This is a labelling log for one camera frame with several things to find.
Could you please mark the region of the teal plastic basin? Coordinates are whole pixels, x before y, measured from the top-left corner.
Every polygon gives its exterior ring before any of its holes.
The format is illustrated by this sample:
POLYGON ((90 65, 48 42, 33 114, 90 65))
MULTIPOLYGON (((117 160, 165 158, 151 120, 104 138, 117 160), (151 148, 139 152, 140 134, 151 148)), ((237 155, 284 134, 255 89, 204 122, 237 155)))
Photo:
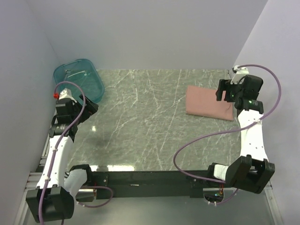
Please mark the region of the teal plastic basin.
POLYGON ((99 103, 105 92, 105 87, 94 64, 88 59, 78 59, 57 67, 53 73, 56 83, 73 82, 94 103, 99 103))

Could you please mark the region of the pink t shirt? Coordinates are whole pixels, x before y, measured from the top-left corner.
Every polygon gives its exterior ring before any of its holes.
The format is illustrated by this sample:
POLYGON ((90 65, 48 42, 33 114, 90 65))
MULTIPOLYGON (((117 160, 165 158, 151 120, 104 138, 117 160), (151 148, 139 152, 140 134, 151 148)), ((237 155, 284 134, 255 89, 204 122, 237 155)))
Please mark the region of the pink t shirt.
POLYGON ((233 105, 217 101, 216 90, 189 85, 186 90, 186 114, 233 121, 233 105))

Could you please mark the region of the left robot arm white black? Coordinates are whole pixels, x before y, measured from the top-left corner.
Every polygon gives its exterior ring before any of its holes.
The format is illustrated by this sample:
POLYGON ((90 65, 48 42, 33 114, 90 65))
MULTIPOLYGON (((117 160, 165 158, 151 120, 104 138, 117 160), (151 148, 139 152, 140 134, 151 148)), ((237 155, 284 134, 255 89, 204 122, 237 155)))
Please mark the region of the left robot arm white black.
POLYGON ((34 190, 26 194, 26 202, 37 223, 70 219, 74 213, 75 197, 82 188, 94 182, 88 164, 76 165, 65 178, 68 155, 74 144, 78 125, 98 111, 98 105, 80 95, 83 103, 70 95, 55 94, 56 114, 49 129, 49 152, 34 190))

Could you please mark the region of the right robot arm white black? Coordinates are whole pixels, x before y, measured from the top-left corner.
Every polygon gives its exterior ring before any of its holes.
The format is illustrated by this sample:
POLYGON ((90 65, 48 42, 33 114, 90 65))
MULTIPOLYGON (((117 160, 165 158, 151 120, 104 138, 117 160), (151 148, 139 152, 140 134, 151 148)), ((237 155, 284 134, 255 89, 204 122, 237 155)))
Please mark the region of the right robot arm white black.
POLYGON ((236 83, 221 79, 216 91, 218 101, 233 103, 242 131, 240 156, 229 166, 213 163, 209 166, 206 183, 211 187, 222 181, 227 185, 259 194, 263 191, 275 172, 263 143, 261 117, 263 103, 257 100, 263 80, 254 75, 246 75, 236 83))

